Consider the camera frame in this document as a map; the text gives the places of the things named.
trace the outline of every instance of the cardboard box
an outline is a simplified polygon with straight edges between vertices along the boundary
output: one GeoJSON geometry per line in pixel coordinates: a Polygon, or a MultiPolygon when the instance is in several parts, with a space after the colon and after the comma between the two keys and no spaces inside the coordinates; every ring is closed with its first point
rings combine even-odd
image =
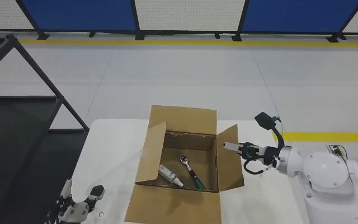
{"type": "Polygon", "coordinates": [[[153,105],[125,221],[221,223],[219,192],[244,186],[240,156],[223,147],[238,143],[237,136],[237,125],[216,135],[215,110],[153,105]],[[181,156],[207,190],[196,189],[181,156]],[[158,175],[160,164],[183,188],[158,175]]]}

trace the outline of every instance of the table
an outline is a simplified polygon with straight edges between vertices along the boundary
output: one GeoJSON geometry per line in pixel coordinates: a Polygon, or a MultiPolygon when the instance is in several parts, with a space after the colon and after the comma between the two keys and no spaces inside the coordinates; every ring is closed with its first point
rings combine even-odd
{"type": "MultiPolygon", "coordinates": [[[[218,133],[234,124],[238,124],[240,142],[276,146],[271,132],[255,121],[218,121],[218,133]]],[[[72,177],[72,194],[76,202],[83,201],[95,185],[102,184],[105,196],[84,223],[126,223],[147,126],[148,120],[93,122],[72,177]]],[[[248,167],[264,166],[254,161],[248,167]]],[[[244,187],[220,193],[223,224],[303,223],[287,176],[273,169],[262,176],[245,171],[243,175],[244,187]]]]}

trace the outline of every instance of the yellow line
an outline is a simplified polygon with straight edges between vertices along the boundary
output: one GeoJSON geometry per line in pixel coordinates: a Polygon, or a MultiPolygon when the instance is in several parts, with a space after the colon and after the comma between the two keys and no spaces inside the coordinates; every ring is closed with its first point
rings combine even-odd
{"type": "Polygon", "coordinates": [[[358,142],[357,132],[285,132],[290,142],[358,142]]]}
{"type": "Polygon", "coordinates": [[[358,43],[329,42],[270,42],[270,41],[207,41],[207,40],[20,40],[22,44],[75,44],[75,45],[251,45],[251,46],[319,46],[358,47],[358,43]]]}

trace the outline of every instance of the tube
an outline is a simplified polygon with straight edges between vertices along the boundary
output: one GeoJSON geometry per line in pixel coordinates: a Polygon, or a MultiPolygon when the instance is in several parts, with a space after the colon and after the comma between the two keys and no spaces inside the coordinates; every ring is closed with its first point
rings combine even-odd
{"type": "Polygon", "coordinates": [[[159,174],[172,184],[176,184],[181,188],[184,186],[184,184],[178,178],[175,177],[175,173],[171,172],[162,164],[159,166],[159,174]]]}

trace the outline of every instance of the box flap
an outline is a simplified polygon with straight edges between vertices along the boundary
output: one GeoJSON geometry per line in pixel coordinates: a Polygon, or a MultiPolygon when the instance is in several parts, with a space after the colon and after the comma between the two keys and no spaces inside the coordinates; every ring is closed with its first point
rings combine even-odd
{"type": "Polygon", "coordinates": [[[148,128],[167,123],[167,130],[216,134],[216,110],[152,105],[148,128]]]}
{"type": "Polygon", "coordinates": [[[136,173],[136,183],[155,180],[158,177],[165,133],[165,123],[158,124],[147,130],[142,156],[136,173]]]}
{"type": "Polygon", "coordinates": [[[218,193],[136,185],[124,221],[220,224],[220,196],[218,193]]]}
{"type": "Polygon", "coordinates": [[[237,134],[237,125],[234,125],[218,134],[216,138],[219,190],[221,192],[244,186],[240,155],[224,148],[224,142],[239,143],[237,134]]]}

